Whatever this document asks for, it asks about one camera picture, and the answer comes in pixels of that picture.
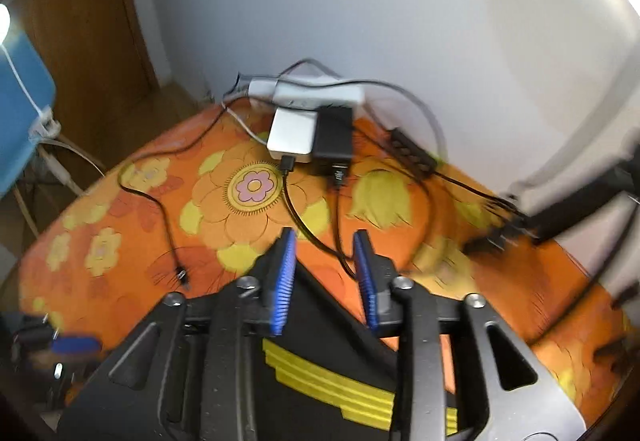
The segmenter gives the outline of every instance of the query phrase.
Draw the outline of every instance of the black power adapter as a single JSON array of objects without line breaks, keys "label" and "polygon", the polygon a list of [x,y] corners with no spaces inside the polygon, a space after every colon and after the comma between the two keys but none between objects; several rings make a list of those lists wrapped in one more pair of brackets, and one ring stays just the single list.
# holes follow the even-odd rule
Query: black power adapter
[{"label": "black power adapter", "polygon": [[353,159],[353,109],[350,106],[318,108],[316,135],[311,151],[316,173],[341,186]]}]

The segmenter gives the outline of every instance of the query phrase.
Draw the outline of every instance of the orange floral tablecloth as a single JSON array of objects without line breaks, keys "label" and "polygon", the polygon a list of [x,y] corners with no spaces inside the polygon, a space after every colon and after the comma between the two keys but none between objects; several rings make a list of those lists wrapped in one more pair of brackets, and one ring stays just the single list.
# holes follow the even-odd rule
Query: orange floral tablecloth
[{"label": "orange floral tablecloth", "polygon": [[[138,154],[190,143],[219,110],[204,110]],[[248,105],[238,112],[254,132],[268,133],[271,116],[257,114]],[[359,124],[378,135],[369,122]],[[343,189],[340,216],[347,253],[353,232],[366,228],[378,253],[410,267],[412,277],[430,291],[456,298],[483,293],[524,337],[539,332],[562,308],[566,296],[586,281],[580,267],[556,243],[539,249],[521,244],[498,259],[471,262],[458,245],[491,218],[476,196],[430,180],[433,202],[429,203],[416,185],[390,168],[395,163],[380,150],[357,135],[354,148],[357,161]],[[473,183],[452,167],[449,170]],[[49,313],[62,331],[96,335],[107,348],[118,344],[163,294],[180,289],[159,209],[120,190],[117,171],[75,201],[20,266],[20,305],[25,312]],[[141,160],[123,177],[167,208],[178,256],[190,275],[188,297],[218,291],[242,275],[283,226],[293,226],[281,198],[282,177],[276,164],[228,115],[191,150]],[[289,183],[302,219],[331,244],[332,200],[324,180],[299,167],[289,175]],[[425,241],[427,225],[431,233]],[[335,259],[303,237],[298,257],[362,318],[356,284]],[[535,349],[588,423],[604,411],[618,383],[608,366],[593,363],[593,349],[624,328],[624,316],[610,309],[609,295],[598,287],[580,312]],[[452,381],[450,366],[447,381]]]}]

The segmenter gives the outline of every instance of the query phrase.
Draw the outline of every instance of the pink flower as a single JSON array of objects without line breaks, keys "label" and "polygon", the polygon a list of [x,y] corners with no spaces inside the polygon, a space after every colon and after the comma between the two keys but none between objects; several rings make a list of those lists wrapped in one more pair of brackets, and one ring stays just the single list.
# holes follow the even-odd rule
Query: pink flower
[{"label": "pink flower", "polygon": [[261,202],[267,193],[273,188],[273,181],[269,178],[269,173],[247,172],[241,182],[236,185],[238,199],[242,202]]}]

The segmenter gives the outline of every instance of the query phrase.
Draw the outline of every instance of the yellow tape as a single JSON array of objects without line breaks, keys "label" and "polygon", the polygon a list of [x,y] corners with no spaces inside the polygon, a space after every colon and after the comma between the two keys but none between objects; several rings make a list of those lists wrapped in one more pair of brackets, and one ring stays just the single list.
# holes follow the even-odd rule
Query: yellow tape
[{"label": "yellow tape", "polygon": [[[290,353],[267,339],[262,340],[267,365],[276,380],[318,401],[340,409],[342,417],[354,423],[389,430],[394,404],[393,392],[372,387]],[[458,411],[447,407],[447,435],[458,430]]]}]

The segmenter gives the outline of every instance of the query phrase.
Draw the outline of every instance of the wooden door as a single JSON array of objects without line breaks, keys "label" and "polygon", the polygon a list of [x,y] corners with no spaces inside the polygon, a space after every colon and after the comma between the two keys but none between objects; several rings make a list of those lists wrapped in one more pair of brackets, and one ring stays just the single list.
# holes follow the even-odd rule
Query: wooden door
[{"label": "wooden door", "polygon": [[124,116],[157,88],[132,6],[131,0],[10,3],[56,83],[54,115],[63,134],[107,166],[127,150],[119,129]]}]

